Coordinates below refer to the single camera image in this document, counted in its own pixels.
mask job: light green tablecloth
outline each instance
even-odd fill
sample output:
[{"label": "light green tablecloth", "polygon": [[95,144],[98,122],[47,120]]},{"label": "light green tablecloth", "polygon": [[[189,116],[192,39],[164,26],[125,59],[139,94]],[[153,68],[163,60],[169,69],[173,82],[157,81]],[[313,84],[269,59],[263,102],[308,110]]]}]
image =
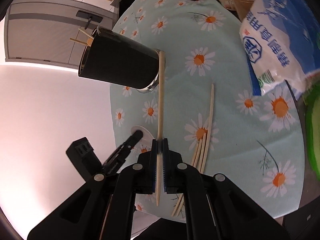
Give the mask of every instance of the light green tablecloth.
[{"label": "light green tablecloth", "polygon": [[[164,137],[190,163],[197,140],[208,128],[211,83],[214,122],[205,174],[223,173],[274,218],[299,206],[304,147],[301,126],[287,85],[253,97],[240,22],[216,0],[136,0],[113,31],[165,51]],[[158,93],[140,94],[111,85],[116,144],[134,125],[157,135]],[[150,145],[137,145],[124,166]],[[177,196],[137,195],[138,209],[171,218]]]}]

